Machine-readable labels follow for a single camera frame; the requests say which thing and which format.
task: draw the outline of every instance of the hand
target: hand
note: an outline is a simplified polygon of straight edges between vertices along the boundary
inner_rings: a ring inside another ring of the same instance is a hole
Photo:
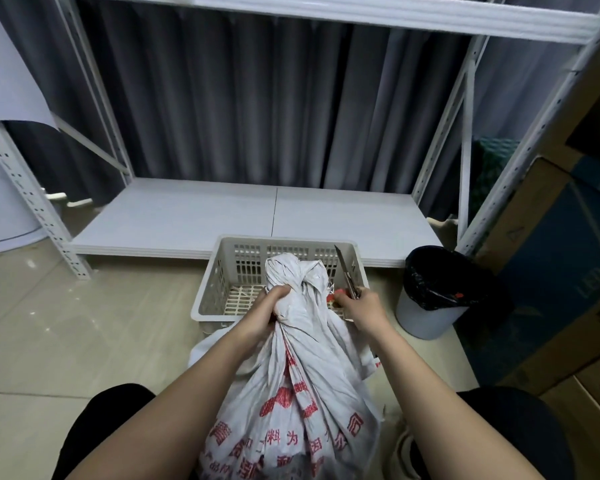
[[[263,288],[251,309],[233,327],[240,336],[240,344],[245,346],[247,351],[252,350],[273,331],[274,322],[270,322],[273,307],[280,298],[288,295],[289,291],[289,285],[274,286],[269,293]]]
[[[345,309],[347,318],[351,318],[358,330],[367,335],[369,339],[376,339],[379,333],[393,327],[384,313],[378,293],[369,288],[358,287],[360,299],[348,297],[344,290],[336,290],[333,297],[337,304]]]

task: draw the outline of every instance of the forearm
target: forearm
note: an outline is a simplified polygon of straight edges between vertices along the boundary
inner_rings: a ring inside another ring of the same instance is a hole
[[[372,339],[433,479],[540,479],[388,322]]]
[[[202,450],[249,342],[236,325],[198,362],[124,423],[70,480],[185,479]]]

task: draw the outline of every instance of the trash can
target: trash can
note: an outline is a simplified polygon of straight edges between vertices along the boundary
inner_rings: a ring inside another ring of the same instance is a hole
[[[395,316],[414,337],[437,339],[488,295],[492,275],[440,246],[414,249],[405,261]]]

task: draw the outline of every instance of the black garbage bag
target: black garbage bag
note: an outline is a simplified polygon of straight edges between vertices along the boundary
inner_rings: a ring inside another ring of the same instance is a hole
[[[416,248],[405,260],[404,291],[427,311],[477,305],[492,281],[493,275],[464,255],[440,246]]]

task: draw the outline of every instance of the green object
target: green object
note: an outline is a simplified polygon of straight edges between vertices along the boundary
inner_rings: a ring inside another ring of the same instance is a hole
[[[520,141],[517,139],[508,138],[480,138],[478,140],[477,145],[482,152],[482,168],[470,193],[469,209],[472,217],[480,210],[480,206],[519,143]]]

